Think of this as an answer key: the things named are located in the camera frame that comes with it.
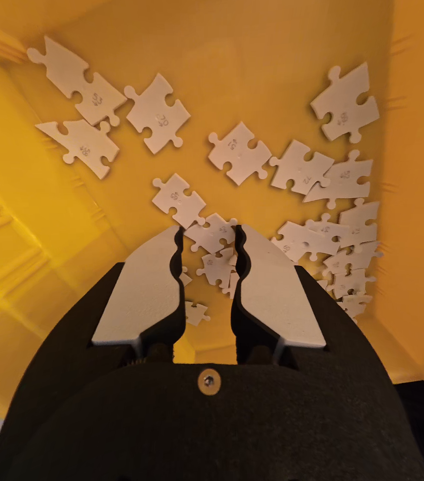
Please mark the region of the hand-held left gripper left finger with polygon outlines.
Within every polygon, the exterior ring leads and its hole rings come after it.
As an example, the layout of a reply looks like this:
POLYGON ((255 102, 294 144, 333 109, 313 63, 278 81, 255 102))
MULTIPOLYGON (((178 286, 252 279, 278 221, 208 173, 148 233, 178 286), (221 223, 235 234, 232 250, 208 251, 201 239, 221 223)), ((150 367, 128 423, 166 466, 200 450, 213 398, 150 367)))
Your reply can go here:
POLYGON ((125 260, 94 345, 169 346, 185 331, 184 229, 177 225, 146 241, 125 260))

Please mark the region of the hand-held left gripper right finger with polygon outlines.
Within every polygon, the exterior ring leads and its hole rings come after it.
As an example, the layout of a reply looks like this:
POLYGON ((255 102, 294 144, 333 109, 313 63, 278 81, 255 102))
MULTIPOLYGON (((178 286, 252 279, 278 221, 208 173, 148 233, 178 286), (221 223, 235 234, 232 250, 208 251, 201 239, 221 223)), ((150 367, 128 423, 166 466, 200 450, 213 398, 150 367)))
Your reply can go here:
POLYGON ((236 228, 239 312, 281 347, 322 349, 326 342, 296 266, 250 225, 236 228))

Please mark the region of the heap of white puzzle pieces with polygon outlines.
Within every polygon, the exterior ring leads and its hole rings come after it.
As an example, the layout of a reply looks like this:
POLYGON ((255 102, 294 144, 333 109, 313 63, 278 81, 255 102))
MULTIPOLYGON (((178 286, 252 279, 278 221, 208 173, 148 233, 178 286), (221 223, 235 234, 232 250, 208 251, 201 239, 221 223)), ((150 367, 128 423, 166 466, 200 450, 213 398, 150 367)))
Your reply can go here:
MULTIPOLYGON (((66 135, 58 130, 56 122, 36 124, 36 128, 68 150, 63 156, 65 163, 80 159, 99 179, 106 177, 110 168, 102 163, 102 158, 112 162, 119 151, 107 133, 110 126, 119 125, 115 110, 128 99, 133 100, 133 106, 126 119, 139 133, 145 128, 151 129, 151 136, 144 139, 151 153, 158 153, 169 142, 176 148, 182 146, 183 139, 177 136, 177 130, 191 115, 180 100, 167 105, 165 99, 173 93, 173 88, 164 76, 156 74, 141 94, 132 86, 126 86, 120 93, 99 74, 94 74, 91 83, 87 82, 84 72, 88 63, 53 39, 45 37, 45 48, 45 54, 35 48, 27 49, 29 60, 43 64, 47 78, 65 96, 71 98, 76 92, 82 96, 76 109, 83 119, 65 121, 66 135)), ((358 143, 362 137, 360 128, 379 118, 374 96, 362 104, 357 102, 357 97, 370 88, 368 64, 363 62, 343 76, 341 68, 334 66, 328 78, 330 85, 311 102, 311 107, 318 119, 331 114, 330 121, 322 125, 329 141, 348 134, 350 143, 358 143)), ((305 225, 287 221, 278 230, 282 238, 274 237, 271 241, 294 263, 305 253, 311 254, 311 261, 317 260, 317 254, 329 255, 324 261, 323 275, 332 275, 334 283, 328 285, 327 280, 318 283, 334 293, 339 299, 338 306, 357 323, 356 317, 372 299, 365 294, 365 285, 375 281, 365 276, 365 270, 372 257, 382 255, 377 251, 377 225, 366 225, 368 220, 376 218, 379 202, 365 204, 370 183, 358 183, 361 177, 371 174, 373 160, 358 161, 359 150, 350 151, 347 160, 341 163, 319 152, 305 160, 310 148, 297 140, 291 141, 277 158, 262 141, 250 148, 248 143, 253 138, 254 134, 243 122, 221 139, 212 132, 208 141, 213 149, 208 159, 220 170, 230 164, 226 175, 238 186, 254 173, 266 179, 268 174, 263 165, 268 163, 276 167, 271 186, 286 189, 292 181, 290 191, 302 195, 303 202, 327 200, 326 208, 332 210, 337 200, 354 200, 355 207, 341 213, 339 223, 330 222, 328 213, 322 214, 319 221, 306 221, 305 225)))

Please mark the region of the yellow plastic bin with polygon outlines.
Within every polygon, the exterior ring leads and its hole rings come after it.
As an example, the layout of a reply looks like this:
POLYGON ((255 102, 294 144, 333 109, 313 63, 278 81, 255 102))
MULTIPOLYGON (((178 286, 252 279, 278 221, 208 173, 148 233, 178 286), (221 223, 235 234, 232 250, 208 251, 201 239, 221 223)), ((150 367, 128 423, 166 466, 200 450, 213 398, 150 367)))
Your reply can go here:
POLYGON ((367 271, 372 296, 359 325, 394 381, 424 377, 424 1, 0 1, 0 418, 25 369, 62 316, 115 263, 176 224, 152 204, 154 178, 179 174, 206 202, 201 215, 236 218, 268 238, 287 221, 320 220, 328 198, 242 185, 208 159, 237 124, 280 158, 292 140, 336 163, 358 149, 374 161, 365 202, 380 201, 384 252, 367 271), (191 114, 157 154, 112 111, 119 148, 99 179, 36 124, 79 121, 68 98, 30 62, 47 36, 119 93, 156 74, 191 114))

